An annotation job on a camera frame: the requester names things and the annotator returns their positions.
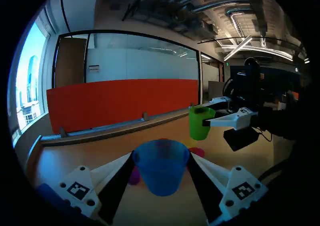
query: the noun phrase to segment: table surface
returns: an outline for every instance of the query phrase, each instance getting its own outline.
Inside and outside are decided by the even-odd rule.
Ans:
[[[223,131],[228,129],[212,127],[205,140],[195,141],[189,136],[189,118],[183,117],[119,137],[45,147],[36,165],[34,184],[38,186],[47,183],[54,187],[79,165],[85,165],[92,170],[123,156],[144,142],[160,138],[179,141],[188,148],[202,148],[205,159],[227,169],[242,165],[256,177],[273,166],[272,142],[259,137],[257,142],[233,152],[223,138]],[[129,224],[206,225],[206,215],[189,172],[185,171],[177,192],[167,197],[150,193],[143,180],[135,186],[127,185],[114,218],[114,225]]]

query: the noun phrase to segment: skyscraper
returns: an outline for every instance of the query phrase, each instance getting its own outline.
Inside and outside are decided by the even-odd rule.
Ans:
[[[28,74],[27,74],[27,99],[28,102],[37,100],[37,82],[36,77],[38,57],[32,56],[29,60]]]
[[[22,107],[22,92],[19,92],[19,98],[20,98],[20,107]]]

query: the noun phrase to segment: cable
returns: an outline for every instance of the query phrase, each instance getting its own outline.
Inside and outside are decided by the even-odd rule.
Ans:
[[[263,132],[261,131],[260,128],[258,128],[258,127],[254,127],[254,128],[255,128],[255,129],[258,129],[258,130],[260,131],[259,134],[261,134],[268,142],[271,142],[271,141],[272,141],[272,133],[270,133],[270,140],[269,140],[268,138],[266,138],[265,135],[263,135]]]
[[[273,167],[269,168],[267,171],[265,171],[263,174],[261,174],[260,177],[258,177],[258,180],[261,182],[266,177],[270,176],[271,174],[274,174],[280,170],[283,169],[283,167],[287,164],[288,159],[283,160],[282,162],[274,165]]]
[[[224,96],[224,90],[225,90],[225,88],[226,88],[226,85],[227,85],[227,83],[228,83],[228,81],[230,81],[231,80],[231,77],[229,77],[229,79],[224,83],[224,85],[223,85],[223,88],[222,88],[222,95]]]

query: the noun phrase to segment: exposed ceiling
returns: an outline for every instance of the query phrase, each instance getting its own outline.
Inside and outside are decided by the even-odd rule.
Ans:
[[[232,49],[221,45],[238,45],[248,35],[249,46],[280,50],[304,63],[306,52],[290,19],[275,0],[103,0],[111,10],[130,5],[127,18],[140,20],[176,31],[194,41],[221,38],[215,52],[225,56]],[[274,55],[252,51],[253,56]]]

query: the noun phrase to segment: window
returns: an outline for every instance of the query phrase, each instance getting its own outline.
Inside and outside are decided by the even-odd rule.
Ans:
[[[45,41],[45,36],[34,23],[20,54],[16,78],[16,111],[20,130],[41,115],[38,77]]]

